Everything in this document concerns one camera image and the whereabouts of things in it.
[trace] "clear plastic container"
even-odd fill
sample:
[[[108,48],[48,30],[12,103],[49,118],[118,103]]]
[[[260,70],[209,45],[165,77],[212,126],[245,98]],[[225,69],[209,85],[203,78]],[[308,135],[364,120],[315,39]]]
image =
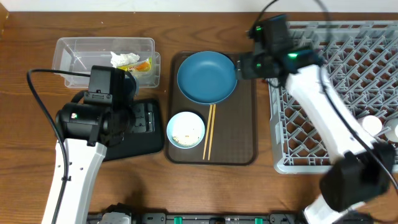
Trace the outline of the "clear plastic container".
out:
[[[136,72],[140,88],[154,88],[159,84],[160,55],[155,55],[155,41],[139,37],[64,37],[55,48],[52,69],[90,74],[93,65],[109,66],[111,52],[116,54],[134,53],[139,61],[152,58],[148,72]],[[87,88],[89,78],[58,74],[65,78],[68,88]]]

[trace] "wooden tabletop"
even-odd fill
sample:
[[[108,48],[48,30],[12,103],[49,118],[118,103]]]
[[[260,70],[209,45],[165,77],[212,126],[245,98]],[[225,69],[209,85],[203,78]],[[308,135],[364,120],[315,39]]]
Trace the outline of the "wooden tabletop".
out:
[[[12,12],[0,40],[0,223],[39,223],[55,164],[55,136],[26,83],[30,68],[51,68],[61,37],[152,37],[161,54],[158,88],[140,90],[157,98],[166,124],[169,73],[179,51],[244,52],[255,13]],[[397,20],[398,14],[334,14],[335,20]],[[290,20],[323,20],[319,13],[291,13]],[[34,85],[52,116],[77,90],[63,78],[35,74]],[[188,166],[164,152],[104,163],[90,211],[118,202],[138,212],[267,213],[301,210],[320,193],[320,175],[281,175],[272,163],[269,92],[257,82],[259,156],[250,166]],[[363,211],[392,219],[398,210],[392,190]]]

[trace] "chopsticks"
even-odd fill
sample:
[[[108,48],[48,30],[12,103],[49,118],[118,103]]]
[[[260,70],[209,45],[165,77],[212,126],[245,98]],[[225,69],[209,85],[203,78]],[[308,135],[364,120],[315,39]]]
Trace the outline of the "chopsticks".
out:
[[[211,144],[213,143],[213,130],[214,130],[215,115],[216,115],[216,105],[210,105],[209,117],[208,117],[208,119],[207,119],[207,127],[206,127],[205,148],[203,149],[203,159],[205,159],[205,156],[206,156],[206,147],[207,147],[207,139],[208,139],[208,135],[209,135],[210,121],[211,121],[210,142],[209,142],[209,155],[208,155],[207,160],[210,160]]]

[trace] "white cylinder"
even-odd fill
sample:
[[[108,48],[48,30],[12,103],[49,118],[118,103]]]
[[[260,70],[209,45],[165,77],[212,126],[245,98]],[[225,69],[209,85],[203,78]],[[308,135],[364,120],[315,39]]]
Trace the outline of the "white cylinder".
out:
[[[383,125],[377,116],[367,115],[363,118],[358,119],[358,123],[362,128],[367,131],[371,136],[375,136],[380,133]]]
[[[390,127],[391,130],[386,132],[384,135],[386,135],[388,140],[398,142],[398,119],[396,118],[387,121],[386,127]]]

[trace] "crumpled white paper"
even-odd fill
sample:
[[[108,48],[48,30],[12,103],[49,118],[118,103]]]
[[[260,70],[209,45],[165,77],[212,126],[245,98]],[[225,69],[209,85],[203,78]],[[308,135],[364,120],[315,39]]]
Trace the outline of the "crumpled white paper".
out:
[[[134,53],[117,55],[117,54],[111,52],[111,55],[112,55],[111,64],[114,68],[117,68],[117,67],[120,67],[123,65],[130,65],[130,64],[138,62],[138,60],[139,60],[139,56]]]

